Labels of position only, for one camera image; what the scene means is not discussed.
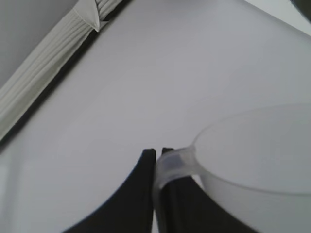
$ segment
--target white surface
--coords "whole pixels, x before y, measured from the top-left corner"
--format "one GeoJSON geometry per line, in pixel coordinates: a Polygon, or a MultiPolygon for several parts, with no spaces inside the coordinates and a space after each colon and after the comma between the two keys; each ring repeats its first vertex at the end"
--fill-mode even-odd
{"type": "Polygon", "coordinates": [[[290,0],[246,0],[250,4],[281,19],[298,30],[311,35],[311,24],[296,9],[290,0]]]}
{"type": "Polygon", "coordinates": [[[0,87],[76,1],[0,1],[0,87]]]}
{"type": "Polygon", "coordinates": [[[9,233],[56,233],[102,204],[143,148],[310,102],[311,39],[243,1],[135,0],[3,152],[9,233]]]}

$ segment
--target folded fabric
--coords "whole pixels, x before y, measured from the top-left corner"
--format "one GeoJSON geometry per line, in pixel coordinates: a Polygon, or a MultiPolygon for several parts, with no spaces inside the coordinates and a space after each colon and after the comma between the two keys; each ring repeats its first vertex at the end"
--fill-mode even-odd
{"type": "Polygon", "coordinates": [[[92,31],[99,32],[122,0],[79,0],[0,89],[0,140],[25,114],[92,31]]]}

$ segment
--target black plastic object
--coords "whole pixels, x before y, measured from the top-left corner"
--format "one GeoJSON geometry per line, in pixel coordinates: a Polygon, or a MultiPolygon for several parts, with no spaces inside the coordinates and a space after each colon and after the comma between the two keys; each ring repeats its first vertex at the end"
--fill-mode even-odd
{"type": "Polygon", "coordinates": [[[291,0],[295,7],[311,22],[311,1],[310,0],[291,0]]]}
{"type": "Polygon", "coordinates": [[[256,233],[216,204],[192,177],[168,183],[160,202],[167,233],[256,233]]]}
{"type": "Polygon", "coordinates": [[[116,193],[94,213],[64,233],[150,233],[155,163],[156,151],[144,150],[132,173],[116,193]]]}

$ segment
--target white plastic measuring cup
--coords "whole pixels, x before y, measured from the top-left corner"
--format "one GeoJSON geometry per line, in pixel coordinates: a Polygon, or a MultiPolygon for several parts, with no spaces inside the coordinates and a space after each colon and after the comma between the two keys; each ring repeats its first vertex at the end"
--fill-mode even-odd
{"type": "Polygon", "coordinates": [[[254,230],[310,232],[311,104],[227,118],[205,128],[189,147],[162,156],[154,183],[161,233],[160,190],[195,174],[207,195],[254,230]]]}

